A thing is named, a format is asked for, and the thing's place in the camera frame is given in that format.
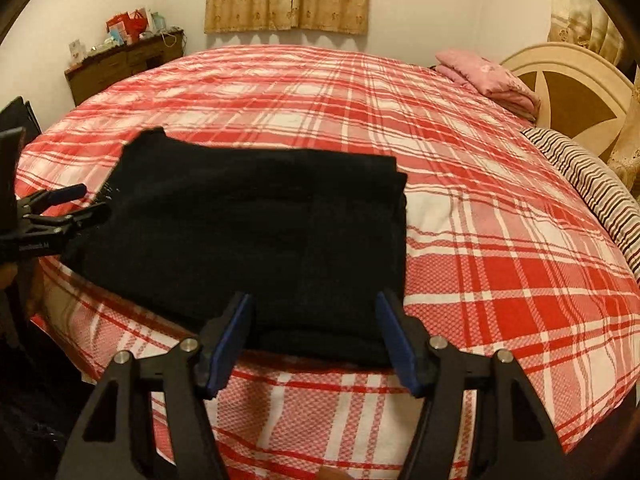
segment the cream headboard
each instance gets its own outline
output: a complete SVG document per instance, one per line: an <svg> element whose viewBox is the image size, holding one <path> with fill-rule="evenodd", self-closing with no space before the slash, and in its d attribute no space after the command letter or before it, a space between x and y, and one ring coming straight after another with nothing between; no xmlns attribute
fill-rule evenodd
<svg viewBox="0 0 640 480"><path fill-rule="evenodd" d="M607 161L634 88L620 70L569 43L530 46L502 65L540 96L537 126L557 130Z"/></svg>

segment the black clamp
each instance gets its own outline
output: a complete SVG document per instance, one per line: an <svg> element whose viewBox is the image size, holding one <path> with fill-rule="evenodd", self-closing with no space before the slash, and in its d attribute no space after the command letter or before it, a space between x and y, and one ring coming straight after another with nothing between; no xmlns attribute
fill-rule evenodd
<svg viewBox="0 0 640 480"><path fill-rule="evenodd" d="M488 358L459 351L406 316L390 292L376 317L396 373L424 407L401 480L447 480L465 390L478 391L470 480L567 480L562 447L544 406L508 350ZM226 386L254 318L236 294L200 338L167 354L135 359L117 353L81 413L57 480L226 480L203 399ZM164 391L175 465L156 452L150 392Z"/></svg>
<svg viewBox="0 0 640 480"><path fill-rule="evenodd" d="M378 295L376 316L402 385L425 397L400 480L449 478L464 390L478 392L467 480L569 478L553 424L510 351L461 352L430 336L389 291Z"/></svg>
<svg viewBox="0 0 640 480"><path fill-rule="evenodd" d="M203 399L226 386L253 318L251 298L236 294L200 338L138 360L118 352L76 422L56 478L228 479ZM164 392L175 465L156 452L151 392Z"/></svg>
<svg viewBox="0 0 640 480"><path fill-rule="evenodd" d="M17 279L0 292L0 323L12 348L21 348L26 336L22 302L33 277L38 256L60 254L80 230L104 222L110 214L107 203L97 203L62 216L42 216L49 207L78 200L86 186L40 190L17 200L15 173L25 129L0 132L0 264L20 262Z"/></svg>

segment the white wall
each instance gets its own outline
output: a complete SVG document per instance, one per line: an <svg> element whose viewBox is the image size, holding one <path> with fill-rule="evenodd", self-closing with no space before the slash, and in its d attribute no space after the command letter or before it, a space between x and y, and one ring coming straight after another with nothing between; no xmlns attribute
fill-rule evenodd
<svg viewBox="0 0 640 480"><path fill-rule="evenodd" d="M183 27L187 51L238 43L301 43L361 50L377 56L430 65L443 45L469 47L480 6L478 0L370 0L369 33L347 36L290 30L205 35L205 0L158 0L167 23Z"/></svg>
<svg viewBox="0 0 640 480"><path fill-rule="evenodd" d="M74 108L65 79L79 38L89 49L104 40L111 16L153 0L31 0L0 45L0 108L18 95L31 101L45 129Z"/></svg>
<svg viewBox="0 0 640 480"><path fill-rule="evenodd" d="M187 52L238 43L301 43L361 50L430 66L441 48L468 48L503 60L546 40L551 0L370 0L369 33L316 31L203 33L205 0L158 0L171 25L188 35Z"/></svg>
<svg viewBox="0 0 640 480"><path fill-rule="evenodd" d="M300 43L430 66L441 48L477 50L502 60L546 40L550 0L370 0L369 33L347 36L318 31L203 33L205 0L31 0L0 45L0 107L18 94L31 100L47 128L74 106L64 70L68 44L87 47L104 39L104 22L114 14L151 7L179 25L186 53L238 43Z"/></svg>
<svg viewBox="0 0 640 480"><path fill-rule="evenodd" d="M551 0L484 0L474 50L499 62L546 41L550 25Z"/></svg>

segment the red plaid bedsheet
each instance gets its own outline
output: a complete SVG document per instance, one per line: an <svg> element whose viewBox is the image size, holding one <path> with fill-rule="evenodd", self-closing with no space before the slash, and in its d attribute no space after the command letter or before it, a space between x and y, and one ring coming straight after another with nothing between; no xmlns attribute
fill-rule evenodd
<svg viewBox="0 0 640 480"><path fill-rule="evenodd" d="M408 173L405 308L467 351L513 350L560 439L573 447L640 371L640 290L523 123L431 70L300 46L235 46L117 83L28 145L20 196L84 182L89 202L142 128L207 146L393 155ZM58 214L64 206L52 211ZM87 374L112 355L164 352L184 335L44 258L37 321ZM395 478L421 402L388 373L247 353L211 425L232 478L312 478L321 464ZM161 396L159 449L170 455ZM465 474L466 397L452 478Z"/></svg>

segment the black folded cloth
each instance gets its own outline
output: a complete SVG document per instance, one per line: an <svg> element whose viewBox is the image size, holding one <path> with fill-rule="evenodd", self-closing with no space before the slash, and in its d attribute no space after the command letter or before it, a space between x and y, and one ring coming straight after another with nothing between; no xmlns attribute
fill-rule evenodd
<svg viewBox="0 0 640 480"><path fill-rule="evenodd" d="M406 175L391 156L208 148L146 130L62 262L197 332L255 297L250 348L386 366L378 291L402 298Z"/></svg>

